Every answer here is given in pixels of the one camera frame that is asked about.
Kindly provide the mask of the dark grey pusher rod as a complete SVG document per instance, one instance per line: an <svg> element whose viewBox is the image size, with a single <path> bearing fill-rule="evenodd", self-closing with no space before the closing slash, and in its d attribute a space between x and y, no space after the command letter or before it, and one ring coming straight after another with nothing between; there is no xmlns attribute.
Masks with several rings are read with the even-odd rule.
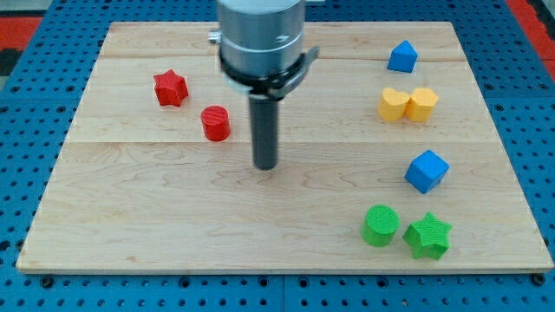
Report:
<svg viewBox="0 0 555 312"><path fill-rule="evenodd" d="M262 95L249 96L252 160L260 170L278 162L278 103Z"/></svg>

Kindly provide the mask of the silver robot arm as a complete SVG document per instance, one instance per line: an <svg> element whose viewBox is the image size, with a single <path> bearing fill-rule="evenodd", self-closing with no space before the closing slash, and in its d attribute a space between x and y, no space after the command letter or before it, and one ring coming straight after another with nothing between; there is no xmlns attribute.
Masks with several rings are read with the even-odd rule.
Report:
<svg viewBox="0 0 555 312"><path fill-rule="evenodd" d="M223 74L248 95L252 162L260 170L278 163L278 104L296 89L319 57L304 51L302 0L217 0L219 28L209 42L219 46Z"/></svg>

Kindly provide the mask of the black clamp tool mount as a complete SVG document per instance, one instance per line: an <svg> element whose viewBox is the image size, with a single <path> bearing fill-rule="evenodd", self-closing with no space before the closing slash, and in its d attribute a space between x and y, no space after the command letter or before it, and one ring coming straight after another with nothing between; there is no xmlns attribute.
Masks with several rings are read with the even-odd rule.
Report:
<svg viewBox="0 0 555 312"><path fill-rule="evenodd" d="M320 48L312 47L301 53L295 62L274 75L253 76L239 72L224 59L219 51L219 65L223 74L249 94L264 95L271 100L281 101L288 93L296 89L309 72L310 65L319 57Z"/></svg>

